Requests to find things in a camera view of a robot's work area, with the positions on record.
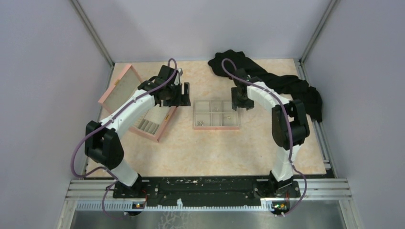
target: black fabric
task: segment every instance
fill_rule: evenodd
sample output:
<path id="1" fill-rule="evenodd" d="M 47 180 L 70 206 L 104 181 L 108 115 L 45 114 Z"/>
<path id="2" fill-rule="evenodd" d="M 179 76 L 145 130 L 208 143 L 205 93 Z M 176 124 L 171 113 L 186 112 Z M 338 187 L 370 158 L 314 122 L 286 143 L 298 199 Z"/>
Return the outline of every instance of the black fabric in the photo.
<path id="1" fill-rule="evenodd" d="M 300 80 L 296 75 L 277 76 L 268 73 L 252 59 L 245 56 L 243 52 L 228 50 L 217 52 L 215 58 L 208 62 L 213 72 L 218 76 L 229 77 L 222 69 L 221 62 L 224 58 L 231 59 L 236 67 L 244 68 L 251 77 L 259 77 L 267 87 L 274 89 L 279 94 L 290 94 L 293 99 L 299 99 L 304 103 L 305 111 L 318 122 L 322 121 L 322 99 L 315 87 L 310 87 L 305 80 Z M 233 66 L 225 62 L 225 68 L 234 72 Z"/>

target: white wall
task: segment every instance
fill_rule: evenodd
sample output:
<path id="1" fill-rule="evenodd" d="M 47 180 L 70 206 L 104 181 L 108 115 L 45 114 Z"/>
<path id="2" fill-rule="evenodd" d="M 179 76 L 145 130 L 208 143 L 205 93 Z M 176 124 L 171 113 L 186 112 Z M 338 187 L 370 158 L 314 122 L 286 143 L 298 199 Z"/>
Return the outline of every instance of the white wall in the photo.
<path id="1" fill-rule="evenodd" d="M 405 1 L 342 1 L 305 67 L 364 228 L 404 228 Z"/>
<path id="2" fill-rule="evenodd" d="M 115 62 L 298 58 L 330 0 L 80 0 Z"/>
<path id="3" fill-rule="evenodd" d="M 69 1 L 15 0 L 0 3 L 0 69 L 0 228 L 54 228 L 109 66 Z"/>

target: wire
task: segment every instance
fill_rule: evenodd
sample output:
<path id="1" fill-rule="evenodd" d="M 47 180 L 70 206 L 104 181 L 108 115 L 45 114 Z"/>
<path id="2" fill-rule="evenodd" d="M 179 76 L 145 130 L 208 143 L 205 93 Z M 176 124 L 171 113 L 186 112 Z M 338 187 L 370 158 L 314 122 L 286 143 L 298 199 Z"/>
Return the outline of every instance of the wire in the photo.
<path id="1" fill-rule="evenodd" d="M 72 174 L 73 174 L 75 177 L 77 177 L 77 178 L 85 178 L 86 176 L 88 176 L 88 175 L 90 175 L 90 174 L 96 172 L 96 171 L 99 170 L 99 169 L 104 169 L 105 171 L 108 172 L 108 174 L 110 174 L 110 175 L 116 180 L 116 181 L 114 181 L 114 183 L 112 183 L 111 185 L 109 185 L 109 186 L 106 188 L 106 192 L 105 192 L 105 194 L 104 194 L 104 196 L 103 196 L 103 199 L 101 200 L 101 208 L 103 209 L 103 212 L 105 213 L 105 215 L 107 215 L 107 216 L 110 217 L 111 219 L 123 219 L 123 218 L 125 217 L 125 216 L 123 216 L 123 217 L 113 217 L 113 216 L 109 215 L 109 214 L 106 212 L 106 209 L 105 209 L 105 206 L 104 206 L 104 201 L 105 201 L 105 199 L 106 199 L 107 193 L 111 190 L 111 187 L 113 187 L 113 186 L 118 182 L 118 178 L 117 178 L 109 169 L 107 169 L 106 167 L 103 167 L 103 166 L 99 166 L 99 167 L 97 167 L 97 168 L 95 168 L 95 169 L 91 170 L 90 172 L 88 172 L 88 173 L 86 173 L 86 174 L 83 174 L 83 175 L 80 175 L 80 174 L 76 173 L 76 171 L 75 171 L 75 158 L 76 158 L 77 152 L 79 151 L 80 147 L 83 145 L 83 143 L 84 143 L 87 139 L 91 138 L 93 135 L 95 135 L 96 133 L 100 132 L 103 128 L 105 128 L 105 127 L 108 126 L 109 124 L 113 123 L 114 120 L 115 120 L 126 108 L 129 107 L 129 105 L 131 105 L 131 104 L 133 104 L 133 103 L 136 103 L 136 101 L 137 101 L 138 99 L 140 99 L 140 98 L 142 98 L 142 97 L 144 97 L 144 96 L 146 96 L 146 95 L 148 95 L 148 94 L 150 94 L 150 93 L 152 93 L 152 92 L 155 92 L 155 91 L 159 90 L 160 88 L 164 87 L 165 85 L 167 85 L 167 84 L 170 82 L 170 80 L 172 80 L 172 78 L 175 76 L 176 70 L 177 70 L 177 62 L 176 62 L 176 60 L 173 59 L 173 58 L 170 58 L 170 59 L 169 59 L 169 61 L 167 62 L 167 66 L 170 67 L 170 62 L 171 62 L 171 61 L 174 62 L 174 71 L 173 71 L 173 73 L 171 74 L 171 76 L 170 76 L 165 82 L 163 82 L 161 85 L 159 85 L 159 86 L 157 86 L 157 87 L 155 87 L 155 88 L 153 88 L 153 89 L 151 89 L 151 90 L 149 90 L 149 91 L 147 91 L 147 92 L 145 92 L 145 93 L 142 93 L 141 95 L 137 96 L 134 100 L 129 101 L 125 106 L 123 106 L 123 107 L 122 107 L 110 120 L 108 120 L 104 125 L 102 125 L 101 127 L 97 128 L 96 130 L 90 132 L 90 133 L 89 133 L 88 135 L 86 135 L 82 140 L 80 140 L 79 144 L 77 144 L 76 148 L 74 149 L 74 151 L 73 151 L 73 153 L 72 153 L 72 158 L 70 159 L 70 171 L 72 172 Z"/>
<path id="2" fill-rule="evenodd" d="M 235 79 L 235 80 L 238 80 L 238 81 L 240 81 L 240 82 L 243 82 L 243 83 L 245 83 L 245 84 L 247 84 L 247 85 L 249 85 L 249 86 L 254 86 L 254 87 L 256 87 L 256 88 L 259 88 L 260 90 L 263 90 L 263 91 L 269 93 L 269 94 L 280 104 L 280 106 L 281 106 L 281 110 L 282 110 L 282 112 L 283 112 L 284 118 L 285 118 L 286 123 L 287 123 L 287 130 L 288 130 L 288 137 L 289 137 L 290 152 L 289 152 L 289 154 L 288 154 L 288 161 L 289 161 L 289 163 L 291 164 L 292 169 L 293 169 L 296 173 L 300 174 L 301 177 L 304 179 L 304 184 L 305 184 L 304 192 L 302 193 L 302 195 L 301 195 L 301 197 L 299 198 L 298 202 L 290 209 L 290 211 L 288 211 L 288 212 L 286 212 L 286 213 L 283 213 L 282 215 L 278 215 L 278 216 L 283 216 L 283 217 L 285 217 L 285 216 L 288 215 L 290 212 L 292 212 L 292 211 L 298 206 L 298 204 L 301 203 L 302 199 L 305 197 L 305 194 L 307 193 L 307 178 L 305 177 L 305 175 L 304 175 L 303 173 L 301 173 L 300 171 L 298 171 L 298 170 L 295 168 L 294 163 L 293 163 L 292 160 L 291 160 L 291 157 L 292 157 L 293 140 L 292 140 L 291 125 L 290 125 L 290 122 L 289 122 L 289 120 L 288 120 L 287 111 L 286 111 L 286 109 L 285 109 L 283 103 L 280 101 L 280 99 L 279 99 L 274 93 L 272 93 L 270 90 L 268 90 L 267 88 L 264 88 L 264 87 L 262 87 L 262 86 L 259 86 L 259 85 L 257 85 L 257 84 L 254 84 L 254 83 L 252 83 L 252 82 L 249 82 L 249 81 L 240 79 L 240 78 L 236 77 L 235 75 L 233 75 L 232 73 L 230 73 L 230 72 L 225 68 L 225 65 L 224 65 L 225 61 L 228 61 L 228 62 L 230 62 L 230 63 L 232 64 L 232 66 L 234 67 L 234 71 L 236 71 L 237 68 L 236 68 L 235 63 L 234 63 L 231 59 L 229 59 L 229 58 L 223 59 L 222 62 L 221 62 L 221 66 L 222 66 L 222 69 L 224 70 L 224 72 L 225 72 L 226 74 L 228 74 L 229 76 L 231 76 L 231 77 L 232 77 L 233 79 Z"/>

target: beige tabletop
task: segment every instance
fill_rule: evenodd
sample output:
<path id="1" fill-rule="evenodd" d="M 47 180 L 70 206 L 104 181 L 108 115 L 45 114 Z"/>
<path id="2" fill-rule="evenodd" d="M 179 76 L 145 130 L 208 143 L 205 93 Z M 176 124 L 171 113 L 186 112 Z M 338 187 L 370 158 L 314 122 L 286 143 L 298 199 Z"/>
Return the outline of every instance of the beige tabletop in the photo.
<path id="1" fill-rule="evenodd" d="M 292 59 L 255 60 L 268 72 L 297 74 Z M 117 63 L 111 82 L 127 63 Z M 157 75 L 167 62 L 132 63 L 143 79 Z M 207 61 L 179 61 L 182 82 L 190 83 L 190 100 L 230 100 L 233 81 L 216 76 Z M 129 165 L 142 176 L 268 175 L 278 147 L 271 134 L 271 114 L 260 105 L 240 111 L 240 130 L 194 130 L 193 108 L 179 107 L 159 143 L 127 131 L 121 139 Z M 103 110 L 101 118 L 109 114 Z M 295 165 L 305 174 L 325 174 L 320 147 L 309 116 L 310 135 L 298 152 Z M 87 170 L 97 164 L 89 160 Z M 108 176 L 98 171 L 93 177 Z"/>

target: metal frame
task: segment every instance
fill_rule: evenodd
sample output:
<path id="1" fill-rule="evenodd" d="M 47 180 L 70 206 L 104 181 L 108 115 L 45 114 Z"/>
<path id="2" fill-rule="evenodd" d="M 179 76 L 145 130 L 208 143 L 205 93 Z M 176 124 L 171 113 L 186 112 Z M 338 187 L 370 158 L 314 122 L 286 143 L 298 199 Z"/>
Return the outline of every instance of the metal frame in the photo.
<path id="1" fill-rule="evenodd" d="M 99 38 L 96 30 L 94 29 L 92 23 L 87 18 L 83 8 L 81 7 L 78 0 L 69 0 L 72 7 L 76 11 L 78 17 L 82 21 L 89 35 L 91 36 L 96 47 L 99 49 L 100 53 L 103 55 L 105 60 L 111 66 L 111 74 L 114 70 L 114 62 L 112 61 L 107 49 L 103 45 L 101 39 Z M 294 59 L 298 76 L 300 79 L 307 80 L 308 76 L 305 71 L 304 63 L 307 60 L 313 46 L 316 44 L 320 33 L 324 29 L 331 13 L 336 8 L 340 0 L 330 0 L 327 9 L 325 10 L 314 34 L 312 35 L 310 41 L 308 42 L 302 57 L 299 59 Z M 332 171 L 335 178 L 320 178 L 314 179 L 311 177 L 318 177 L 317 175 L 308 176 L 308 191 L 304 197 L 304 201 L 328 201 L 328 200 L 338 200 L 341 207 L 341 216 L 345 222 L 347 228 L 363 228 L 361 226 L 361 221 L 357 213 L 356 207 L 354 205 L 352 194 L 350 191 L 349 184 L 345 178 L 337 178 L 337 173 L 335 170 L 335 165 L 333 163 L 333 158 L 331 157 L 330 148 L 325 135 L 325 129 L 322 123 L 312 121 L 314 130 L 319 142 L 322 156 L 324 159 L 325 168 L 328 171 Z M 303 189 L 303 180 L 295 179 L 298 181 L 300 189 Z M 96 180 L 72 180 L 67 191 L 63 210 L 57 228 L 67 229 L 70 228 L 75 211 L 80 210 L 101 210 L 101 200 L 106 191 L 106 187 L 112 183 L 111 179 L 96 179 Z M 193 211 L 193 210 L 207 210 L 207 211 L 268 211 L 271 209 L 272 201 L 282 201 L 283 198 L 261 198 L 261 206 L 252 207 L 211 207 L 211 208 L 191 208 L 184 207 L 182 203 L 178 203 L 177 206 L 169 207 L 145 207 L 144 211 Z M 114 199 L 112 198 L 112 191 L 109 191 L 106 197 L 106 209 L 109 211 L 140 211 L 141 209 L 133 209 L 133 203 L 142 203 L 145 199 L 132 198 L 132 199 Z"/>

